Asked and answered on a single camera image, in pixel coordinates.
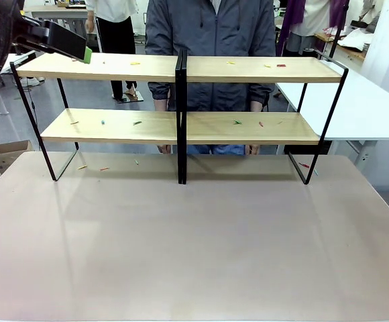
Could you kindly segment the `person's right hand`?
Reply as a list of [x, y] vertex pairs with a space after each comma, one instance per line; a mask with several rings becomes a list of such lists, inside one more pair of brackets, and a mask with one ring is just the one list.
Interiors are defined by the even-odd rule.
[[[156, 111], [167, 111], [167, 104], [167, 99], [154, 99], [154, 107]], [[170, 154], [172, 152], [172, 147], [168, 144], [158, 145], [157, 148], [161, 154]]]

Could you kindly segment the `person's left hand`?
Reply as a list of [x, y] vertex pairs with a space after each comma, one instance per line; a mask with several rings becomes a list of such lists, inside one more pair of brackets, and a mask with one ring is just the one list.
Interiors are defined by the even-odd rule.
[[[250, 111], [261, 113], [263, 110], [263, 105], [260, 102], [252, 101], [250, 103]], [[260, 151], [260, 146], [256, 144], [248, 144], [245, 146], [245, 154], [246, 155], [258, 155]]]

